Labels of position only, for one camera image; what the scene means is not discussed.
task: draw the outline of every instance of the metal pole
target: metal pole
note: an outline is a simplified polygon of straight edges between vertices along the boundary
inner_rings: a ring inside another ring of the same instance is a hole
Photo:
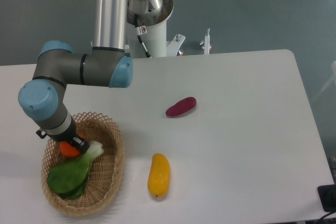
[[[124,49],[127,0],[96,0],[93,49]]]

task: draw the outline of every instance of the orange carrot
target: orange carrot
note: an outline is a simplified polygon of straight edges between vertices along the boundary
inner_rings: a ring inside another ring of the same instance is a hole
[[[66,157],[77,157],[80,154],[80,151],[75,147],[71,146],[67,141],[60,143],[59,150]]]

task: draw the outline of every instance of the gray floor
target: gray floor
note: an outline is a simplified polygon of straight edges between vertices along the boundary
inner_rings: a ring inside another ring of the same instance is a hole
[[[174,0],[167,38],[187,37],[186,54],[289,49],[311,99],[336,60],[336,0]],[[44,42],[59,39],[90,52],[95,0],[0,0],[0,65],[36,63]],[[312,104],[327,156],[336,155],[336,90]]]

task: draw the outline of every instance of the black cable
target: black cable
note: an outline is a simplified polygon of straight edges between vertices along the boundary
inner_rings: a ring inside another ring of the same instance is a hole
[[[321,224],[322,221],[323,221],[323,219],[324,219],[325,217],[328,217],[329,215],[332,215],[332,214],[334,214],[334,213],[336,213],[336,211],[329,212],[329,213],[327,213],[326,215],[323,215],[323,216],[316,222],[316,224]]]
[[[138,16],[137,14],[134,14],[134,26],[135,26],[136,28],[139,27],[139,24],[138,24],[138,18],[139,18],[139,16]],[[143,48],[143,50],[145,51],[146,57],[147,57],[147,58],[151,58],[152,56],[149,54],[149,52],[148,52],[148,50],[147,50],[147,47],[145,46],[145,43],[144,43],[144,42],[142,41],[142,39],[141,39],[141,36],[138,35],[137,37],[138,37],[138,41],[139,41],[139,43],[142,45],[142,48]]]

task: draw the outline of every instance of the metal bracket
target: metal bracket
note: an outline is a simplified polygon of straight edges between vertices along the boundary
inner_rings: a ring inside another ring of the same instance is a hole
[[[185,36],[181,34],[176,34],[174,39],[171,42],[168,42],[167,45],[167,57],[176,57],[179,55],[179,50],[182,45],[182,43],[185,40]]]

